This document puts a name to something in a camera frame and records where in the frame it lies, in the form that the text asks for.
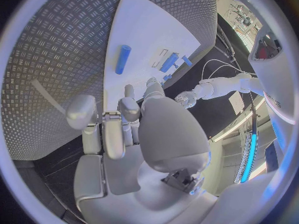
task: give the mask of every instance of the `blue led light strip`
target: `blue led light strip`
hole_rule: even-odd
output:
[[[248,161],[247,161],[246,168],[245,168],[245,171],[244,171],[242,179],[241,179],[241,183],[245,183],[247,181],[247,179],[249,178],[250,171],[251,171],[252,164],[253,164],[254,157],[255,157],[256,146],[257,146],[257,135],[252,134]]]

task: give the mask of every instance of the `white robotic arm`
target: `white robotic arm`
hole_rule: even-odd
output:
[[[251,75],[240,73],[232,78],[218,77],[201,80],[199,85],[192,91],[184,91],[175,97],[175,101],[184,108],[193,107],[196,100],[209,100],[212,98],[224,96],[231,91],[249,93],[250,91],[263,96],[263,88],[258,78],[252,78]]]

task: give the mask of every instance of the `black floor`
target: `black floor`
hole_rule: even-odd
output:
[[[242,69],[252,72],[253,70],[247,60],[249,52],[240,38],[221,16],[218,16],[218,23],[231,41],[236,51],[235,56]],[[218,40],[216,41],[216,45],[225,51],[225,47]],[[229,63],[229,60],[219,51],[212,49],[179,81],[165,90],[166,96],[174,98],[180,92],[192,90],[200,81],[203,65],[210,59],[219,59]],[[209,75],[221,65],[222,63],[212,61],[205,69],[204,78],[207,79]],[[215,73],[215,77],[233,77],[235,75],[236,71],[227,67],[221,68]],[[196,106],[189,109],[201,124],[208,137],[216,135],[236,118],[234,110],[228,100],[232,94],[233,92],[211,100],[198,100]],[[250,103],[246,95],[244,95],[244,102],[245,107]],[[83,217],[75,205],[73,182],[77,163],[82,155],[82,136],[80,136],[46,157],[34,161],[37,172],[41,175],[49,189],[67,209],[80,218]]]

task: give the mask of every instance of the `diamond plate wall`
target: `diamond plate wall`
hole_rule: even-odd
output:
[[[214,45],[216,0],[150,1],[174,16],[201,43],[193,61]],[[81,133],[68,126],[31,80],[37,78],[64,108],[77,94],[90,94],[101,111],[105,54],[118,3],[49,0],[27,24],[10,56],[2,88],[3,131],[12,159],[42,158]]]

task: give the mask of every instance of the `blue object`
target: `blue object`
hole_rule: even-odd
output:
[[[256,146],[257,146],[257,135],[252,134],[249,156],[248,156],[245,171],[244,171],[242,179],[241,179],[241,183],[245,183],[247,181],[247,179],[249,178],[249,174],[250,174],[252,164],[253,164],[253,161],[254,161],[254,157],[255,157]]]
[[[172,75],[171,74],[169,74],[168,76],[164,76],[163,77],[163,79],[165,80],[165,81],[167,81],[168,79],[171,79],[172,78]]]
[[[186,64],[187,64],[188,66],[192,66],[192,62],[191,62],[186,56],[183,56],[182,59],[184,60],[184,62],[186,62]]]
[[[127,45],[122,45],[120,56],[115,68],[116,74],[121,75],[123,73],[130,52],[131,52],[131,47]]]
[[[178,55],[176,53],[172,53],[170,57],[167,58],[167,60],[164,62],[162,67],[160,68],[160,71],[166,73],[170,67],[177,61]]]

